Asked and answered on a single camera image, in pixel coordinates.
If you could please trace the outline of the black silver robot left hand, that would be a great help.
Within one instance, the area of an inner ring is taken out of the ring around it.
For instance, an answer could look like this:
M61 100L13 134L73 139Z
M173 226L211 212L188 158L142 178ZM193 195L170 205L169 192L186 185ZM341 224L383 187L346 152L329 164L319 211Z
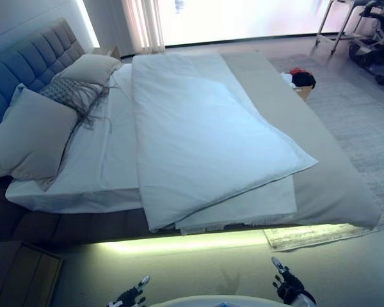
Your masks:
M120 294L114 301L108 302L107 307L139 306L146 301L143 288L150 281L150 276L145 276L136 286Z

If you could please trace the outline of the black silver robot right hand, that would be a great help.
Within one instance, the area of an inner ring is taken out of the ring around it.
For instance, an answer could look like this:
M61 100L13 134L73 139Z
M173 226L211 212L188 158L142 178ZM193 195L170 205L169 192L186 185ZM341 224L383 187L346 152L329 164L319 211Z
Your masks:
M271 257L271 262L278 271L272 285L284 304L299 307L317 306L314 297L305 290L303 283L292 274L288 266L283 265L275 256Z

